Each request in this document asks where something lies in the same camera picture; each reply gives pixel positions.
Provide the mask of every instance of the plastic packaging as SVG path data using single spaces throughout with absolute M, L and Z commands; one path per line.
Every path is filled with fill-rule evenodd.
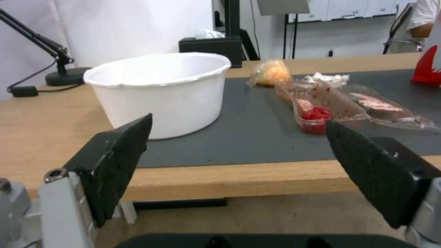
M 310 89 L 280 88 L 286 96 L 289 96 L 294 119 L 302 131 L 312 134 L 324 134 L 325 122 L 328 119 L 336 121 L 364 120 L 368 118 L 366 110 L 353 102 L 347 95 L 338 89 L 332 88 L 327 83 L 317 83 Z M 316 119 L 307 118 L 308 111 L 323 113 L 328 110 L 331 114 L 319 115 Z
M 290 83 L 274 85 L 274 90 L 280 98 L 291 103 L 291 95 L 308 93 L 315 86 L 315 83 L 308 83 L 303 80 L 292 80 Z
M 282 60 L 266 60 L 256 66 L 247 84 L 274 87 L 289 85 L 291 80 L 291 72 Z
M 377 124 L 394 128 L 439 130 L 431 120 L 383 98 L 378 92 L 364 85 L 345 86 L 341 91 L 363 107 L 370 116 L 369 119 Z

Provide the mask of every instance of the black box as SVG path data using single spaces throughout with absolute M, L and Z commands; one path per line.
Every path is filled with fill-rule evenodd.
M 242 67 L 242 40 L 239 36 L 213 39 L 184 38 L 179 41 L 181 53 L 200 52 L 224 55 L 232 68 Z

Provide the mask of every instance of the floor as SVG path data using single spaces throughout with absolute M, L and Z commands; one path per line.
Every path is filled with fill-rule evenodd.
M 358 192 L 228 199 L 226 207 L 138 212 L 134 225 L 113 219 L 97 247 L 144 233 L 369 233 L 403 238 Z

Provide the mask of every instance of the wooden table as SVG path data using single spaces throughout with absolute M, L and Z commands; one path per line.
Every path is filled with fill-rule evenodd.
M 287 60 L 294 74 L 414 68 L 419 54 Z M 227 76 L 248 77 L 256 62 Z M 63 166 L 94 134 L 111 129 L 89 86 L 0 102 L 0 177 L 36 197 L 43 176 Z M 440 156 L 425 156 L 441 169 Z M 337 161 L 136 169 L 124 199 L 197 199 L 356 189 Z

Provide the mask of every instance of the white tissue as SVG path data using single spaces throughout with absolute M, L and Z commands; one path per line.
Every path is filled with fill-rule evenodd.
M 221 32 L 208 29 L 198 29 L 195 34 L 196 39 L 212 39 L 212 38 L 225 38 L 225 35 Z
M 349 75 L 335 75 L 335 76 L 329 76 L 329 75 L 323 75 L 320 72 L 314 73 L 312 76 L 305 76 L 305 80 L 308 83 L 318 83 L 318 82 L 325 82 L 328 83 L 331 87 L 342 87 L 347 84 L 349 81 Z

